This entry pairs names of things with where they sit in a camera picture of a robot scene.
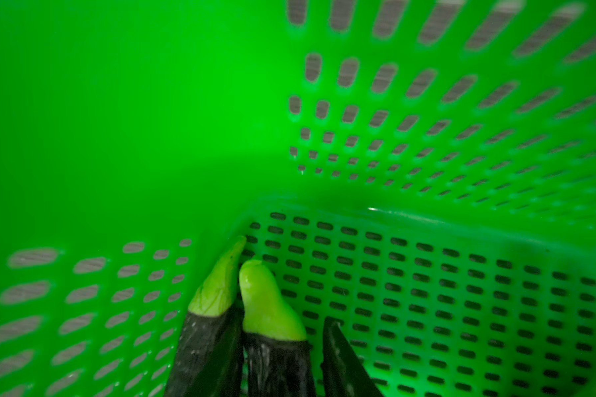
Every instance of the green plastic surface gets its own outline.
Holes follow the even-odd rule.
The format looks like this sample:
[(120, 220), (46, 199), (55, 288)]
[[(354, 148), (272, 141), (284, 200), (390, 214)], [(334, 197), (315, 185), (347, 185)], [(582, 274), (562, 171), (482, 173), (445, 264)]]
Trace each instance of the green plastic surface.
[(158, 396), (237, 234), (317, 378), (331, 315), (387, 396), (579, 390), (596, 0), (0, 0), (1, 397)]

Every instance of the green plastic basket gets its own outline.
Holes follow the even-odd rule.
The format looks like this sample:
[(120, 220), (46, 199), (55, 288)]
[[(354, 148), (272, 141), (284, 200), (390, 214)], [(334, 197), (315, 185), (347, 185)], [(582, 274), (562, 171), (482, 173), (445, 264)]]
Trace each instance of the green plastic basket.
[(579, 390), (596, 0), (0, 0), (0, 397), (159, 396), (235, 234), (321, 395), (326, 316), (385, 396)]

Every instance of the plastic crate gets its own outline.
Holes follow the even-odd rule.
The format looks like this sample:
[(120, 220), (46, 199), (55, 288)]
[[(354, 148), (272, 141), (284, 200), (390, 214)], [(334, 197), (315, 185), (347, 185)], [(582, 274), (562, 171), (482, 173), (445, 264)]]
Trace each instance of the plastic crate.
[(158, 396), (235, 234), (320, 394), (334, 316), (385, 396), (571, 395), (596, 1), (0, 1), (0, 397)]

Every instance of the perforated plastic panel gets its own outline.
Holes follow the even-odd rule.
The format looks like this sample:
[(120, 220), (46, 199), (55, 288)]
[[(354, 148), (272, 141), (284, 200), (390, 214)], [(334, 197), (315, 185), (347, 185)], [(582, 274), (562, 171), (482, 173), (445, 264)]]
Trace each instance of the perforated plastic panel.
[(318, 379), (331, 315), (387, 396), (571, 395), (596, 0), (0, 1), (0, 397), (158, 396), (235, 234)]

